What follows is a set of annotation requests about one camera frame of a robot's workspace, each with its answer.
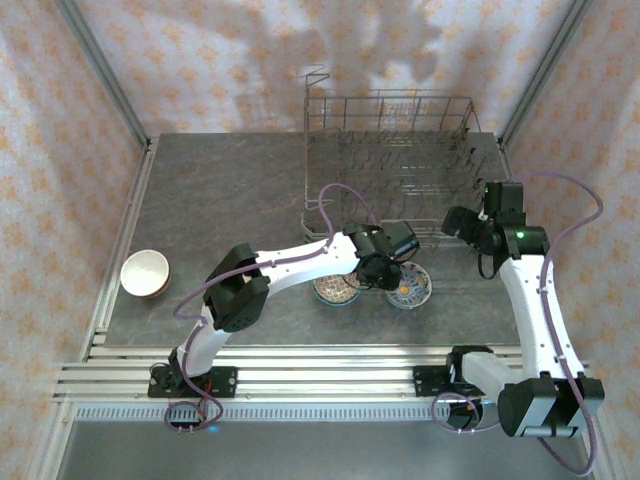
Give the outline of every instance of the wallpaper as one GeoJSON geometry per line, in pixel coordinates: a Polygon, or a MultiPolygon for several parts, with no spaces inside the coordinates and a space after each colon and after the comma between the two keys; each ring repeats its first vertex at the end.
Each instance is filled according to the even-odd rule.
{"type": "Polygon", "coordinates": [[[139,147],[52,1],[0,2],[0,478],[76,361],[139,147]]]}
{"type": "Polygon", "coordinates": [[[473,97],[500,133],[570,0],[81,0],[147,134],[302,130],[325,89],[473,97]]]}
{"type": "MultiPolygon", "coordinates": [[[[515,172],[559,170],[605,202],[604,215],[567,240],[556,275],[576,349],[605,384],[628,478],[640,471],[638,25],[635,0],[594,2],[509,152],[515,172]]],[[[560,181],[532,180],[525,192],[530,220],[552,236],[596,210],[560,181]]]]}

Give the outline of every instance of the dish rack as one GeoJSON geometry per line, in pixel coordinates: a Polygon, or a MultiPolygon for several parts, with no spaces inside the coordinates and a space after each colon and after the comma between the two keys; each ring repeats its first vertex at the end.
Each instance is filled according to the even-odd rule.
{"type": "MultiPolygon", "coordinates": [[[[448,242],[440,226],[449,208],[475,207],[482,197],[486,158],[468,141],[470,129],[480,131],[472,99],[420,89],[343,96],[318,86],[328,73],[305,77],[306,239],[327,236],[318,195],[343,183],[367,199],[382,225],[406,220],[423,246],[448,242]]],[[[336,228],[367,221],[346,190],[329,190],[324,207],[336,228]]]]}

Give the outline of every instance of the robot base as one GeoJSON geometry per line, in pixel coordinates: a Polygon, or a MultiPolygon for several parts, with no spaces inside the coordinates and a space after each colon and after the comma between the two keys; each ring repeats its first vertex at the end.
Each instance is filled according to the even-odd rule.
{"type": "Polygon", "coordinates": [[[444,365],[418,365],[413,367],[413,386],[416,397],[435,397],[454,392],[467,397],[479,397],[483,392],[470,383],[452,382],[449,367],[444,365]]]}
{"type": "MultiPolygon", "coordinates": [[[[202,395],[195,392],[182,379],[182,375],[175,375],[170,365],[157,365],[151,368],[151,379],[147,395],[150,398],[199,398],[202,395]]],[[[238,383],[238,369],[236,367],[215,367],[204,375],[191,378],[200,390],[206,391],[216,398],[234,398],[238,383]]]]}

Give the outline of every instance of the floor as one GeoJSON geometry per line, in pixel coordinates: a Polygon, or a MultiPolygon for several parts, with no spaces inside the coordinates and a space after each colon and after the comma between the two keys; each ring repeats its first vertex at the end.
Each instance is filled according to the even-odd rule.
{"type": "MultiPolygon", "coordinates": [[[[500,165],[490,134],[470,141],[500,165]]],[[[160,138],[130,253],[156,249],[171,266],[160,297],[139,299],[120,288],[106,343],[174,346],[192,325],[173,318],[173,307],[215,268],[233,246],[272,250],[304,242],[305,155],[301,134],[169,134],[160,138]]],[[[456,344],[518,343],[502,283],[477,273],[466,246],[430,245],[415,257],[432,277],[423,306],[393,307],[383,292],[363,292],[346,307],[321,303],[309,284],[267,303],[259,322],[230,344],[456,344]]],[[[198,301],[186,310],[197,313],[198,301]]]]}
{"type": "MultiPolygon", "coordinates": [[[[551,442],[584,463],[580,439],[551,442]]],[[[76,422],[60,480],[141,478],[565,480],[533,438],[453,435],[433,422],[222,422],[177,436],[162,423],[76,422]]]]}

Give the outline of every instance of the cable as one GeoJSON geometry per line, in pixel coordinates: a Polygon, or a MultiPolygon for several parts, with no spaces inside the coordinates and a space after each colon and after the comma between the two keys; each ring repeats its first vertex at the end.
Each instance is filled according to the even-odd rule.
{"type": "Polygon", "coordinates": [[[429,410],[431,411],[431,418],[433,418],[433,421],[436,422],[436,424],[443,430],[446,430],[451,433],[457,433],[458,435],[462,435],[466,433],[473,435],[474,433],[487,432],[489,430],[493,430],[498,425],[500,425],[500,422],[496,422],[487,427],[465,429],[464,427],[454,428],[451,425],[444,423],[442,420],[440,420],[436,416],[436,403],[438,403],[440,400],[442,400],[445,397],[454,397],[454,398],[465,401],[473,409],[473,416],[476,419],[476,424],[478,425],[480,424],[480,413],[478,413],[478,408],[475,406],[475,404],[471,401],[469,397],[456,392],[443,392],[443,393],[440,393],[439,395],[436,395],[436,398],[434,398],[433,402],[431,402],[431,407],[429,407],[429,410]]]}
{"type": "Polygon", "coordinates": [[[509,179],[509,181],[511,181],[511,182],[519,182],[521,180],[524,180],[524,179],[527,179],[527,178],[533,177],[533,176],[562,178],[562,179],[567,180],[567,181],[569,181],[571,183],[574,183],[575,185],[578,185],[583,190],[585,190],[589,195],[591,195],[591,197],[596,201],[596,204],[598,205],[598,211],[596,213],[594,213],[593,215],[591,215],[591,216],[589,216],[589,217],[587,217],[587,218],[585,218],[583,220],[580,220],[576,224],[574,224],[571,227],[567,228],[566,230],[562,231],[560,233],[560,235],[558,235],[558,237],[551,244],[551,247],[549,248],[549,251],[547,252],[547,255],[544,258],[544,262],[542,263],[542,271],[540,272],[540,297],[542,299],[542,308],[544,310],[544,316],[545,316],[545,320],[547,321],[547,327],[549,329],[549,334],[551,335],[551,340],[553,342],[553,347],[554,347],[554,349],[556,351],[558,362],[560,363],[560,366],[562,368],[562,371],[563,371],[565,377],[567,377],[567,381],[569,382],[569,386],[571,387],[571,391],[573,392],[573,395],[575,396],[576,401],[578,402],[578,405],[580,406],[580,411],[582,412],[582,415],[584,415],[584,420],[585,420],[585,423],[587,424],[587,432],[589,434],[590,452],[589,452],[589,459],[587,460],[586,466],[583,469],[577,469],[577,468],[572,467],[571,465],[569,465],[569,463],[560,454],[558,454],[555,450],[553,450],[551,445],[549,445],[549,443],[547,443],[546,440],[544,440],[542,438],[539,438],[538,440],[540,441],[542,446],[547,450],[547,452],[549,452],[551,454],[551,456],[553,458],[555,458],[556,461],[560,465],[562,465],[564,468],[566,468],[568,471],[570,471],[571,473],[573,473],[574,475],[576,475],[578,477],[586,477],[587,475],[589,475],[593,471],[593,467],[595,465],[596,457],[598,455],[598,440],[596,438],[595,427],[593,425],[593,418],[591,417],[591,414],[589,413],[589,409],[587,408],[587,405],[586,405],[586,403],[584,401],[584,397],[582,396],[582,393],[580,393],[580,388],[578,387],[578,384],[576,383],[575,379],[573,378],[573,374],[571,373],[571,369],[569,368],[569,364],[567,363],[567,360],[566,360],[566,358],[564,356],[564,351],[562,350],[562,344],[560,342],[560,339],[558,338],[558,332],[556,331],[556,327],[553,324],[553,317],[551,315],[551,308],[549,306],[549,297],[548,297],[549,294],[547,292],[546,286],[547,286],[547,274],[549,273],[549,265],[551,263],[553,255],[558,250],[558,245],[570,233],[576,231],[580,227],[583,227],[583,226],[587,225],[588,223],[593,222],[595,219],[600,217],[602,215],[602,213],[604,212],[604,202],[602,201],[602,198],[600,198],[600,195],[598,195],[595,192],[595,190],[593,190],[591,187],[589,187],[586,183],[584,183],[581,180],[578,180],[576,178],[573,178],[573,177],[571,177],[569,175],[565,175],[563,173],[547,172],[547,171],[524,173],[524,174],[520,174],[520,175],[516,175],[514,177],[511,177],[509,179]]]}
{"type": "Polygon", "coordinates": [[[478,252],[478,273],[485,280],[493,280],[498,274],[498,271],[495,269],[493,270],[493,273],[488,277],[484,274],[484,270],[482,269],[482,252],[478,252]]]}
{"type": "Polygon", "coordinates": [[[465,428],[467,428],[470,424],[471,424],[471,420],[473,420],[473,417],[469,417],[469,420],[467,420],[467,422],[460,427],[462,430],[464,430],[465,428]]]}
{"type": "Polygon", "coordinates": [[[367,287],[363,287],[362,285],[360,285],[359,287],[356,287],[355,285],[351,284],[351,282],[349,282],[349,280],[347,280],[347,276],[346,275],[342,275],[342,281],[344,283],[346,283],[349,287],[353,288],[354,290],[358,290],[359,292],[365,291],[365,290],[371,290],[373,287],[371,285],[367,286],[367,287]]]}
{"type": "Polygon", "coordinates": [[[322,190],[320,190],[320,194],[318,195],[318,210],[320,211],[320,215],[322,215],[322,218],[325,221],[325,223],[327,225],[327,228],[329,229],[329,237],[327,238],[327,242],[322,247],[320,247],[315,252],[311,252],[311,253],[308,253],[306,255],[298,255],[296,257],[281,258],[281,259],[277,259],[277,260],[274,260],[274,261],[269,260],[269,261],[266,261],[266,262],[260,262],[260,263],[256,263],[256,264],[253,264],[253,265],[248,265],[246,267],[237,268],[237,269],[231,270],[229,272],[225,272],[222,275],[218,275],[217,277],[212,278],[211,280],[209,280],[208,282],[206,282],[205,284],[201,285],[199,288],[197,288],[196,290],[191,292],[184,299],[182,299],[182,301],[180,301],[180,303],[178,303],[178,305],[176,305],[176,307],[173,309],[173,316],[175,318],[177,318],[178,320],[191,320],[191,321],[195,320],[197,322],[196,327],[191,331],[191,334],[187,338],[187,342],[186,342],[185,349],[184,349],[185,350],[184,356],[182,357],[182,362],[180,363],[180,370],[181,370],[181,373],[182,373],[182,377],[184,378],[184,381],[186,382],[186,384],[194,392],[199,394],[202,398],[206,398],[211,403],[213,403],[218,408],[218,412],[216,413],[216,415],[213,418],[211,418],[210,420],[206,420],[206,418],[207,418],[206,412],[204,411],[204,409],[200,405],[198,405],[198,404],[196,404],[194,402],[191,402],[191,401],[187,401],[187,400],[183,400],[183,401],[180,401],[180,402],[172,403],[167,407],[167,410],[164,413],[164,423],[168,428],[170,428],[171,430],[174,430],[174,431],[176,431],[178,433],[180,433],[183,430],[182,427],[174,427],[171,424],[170,420],[169,420],[169,417],[170,417],[171,412],[173,411],[173,409],[178,407],[178,406],[180,406],[180,405],[188,405],[190,407],[195,408],[196,411],[202,416],[202,418],[205,419],[205,421],[200,422],[195,427],[193,427],[193,426],[189,427],[189,431],[191,431],[191,432],[195,432],[195,431],[198,431],[198,430],[204,430],[205,428],[209,428],[224,413],[224,408],[223,408],[222,404],[218,401],[218,399],[216,399],[215,397],[210,395],[208,392],[205,392],[202,389],[198,388],[193,383],[193,381],[189,378],[189,376],[187,375],[187,360],[189,358],[189,352],[191,351],[191,345],[193,345],[193,342],[196,339],[196,337],[198,336],[198,333],[200,333],[200,331],[205,327],[205,325],[207,325],[208,320],[204,316],[202,316],[200,314],[181,314],[180,310],[182,310],[185,305],[187,305],[189,302],[191,302],[198,295],[201,295],[207,289],[211,288],[213,285],[216,285],[216,284],[218,284],[218,283],[220,283],[220,282],[222,282],[222,281],[226,280],[227,278],[230,278],[230,277],[232,277],[234,275],[239,275],[239,274],[242,274],[242,273],[249,272],[251,270],[256,270],[256,269],[260,269],[260,268],[264,268],[264,267],[273,267],[273,266],[276,266],[276,265],[286,265],[286,264],[295,263],[295,262],[303,262],[305,260],[310,260],[310,259],[312,259],[314,257],[317,257],[318,255],[322,255],[323,253],[325,253],[327,251],[327,249],[331,246],[331,243],[333,242],[333,238],[335,236],[335,232],[334,232],[334,229],[333,229],[333,224],[331,223],[331,220],[329,219],[329,216],[325,212],[324,205],[323,205],[324,195],[327,192],[327,190],[329,190],[331,188],[344,188],[345,190],[350,191],[353,195],[355,195],[357,197],[357,199],[366,208],[366,210],[367,210],[367,212],[369,214],[369,221],[372,222],[374,225],[378,224],[378,222],[376,220],[376,217],[375,217],[373,211],[371,210],[371,207],[366,202],[364,197],[362,195],[360,195],[360,193],[358,193],[357,191],[355,191],[353,188],[349,187],[348,185],[343,185],[342,183],[330,183],[328,185],[325,185],[322,188],[322,190]]]}
{"type": "Polygon", "coordinates": [[[153,369],[158,366],[168,367],[169,364],[166,362],[155,362],[151,364],[151,366],[149,367],[149,375],[151,375],[151,378],[153,378],[156,382],[160,383],[160,379],[156,378],[156,376],[153,374],[153,369]]]}

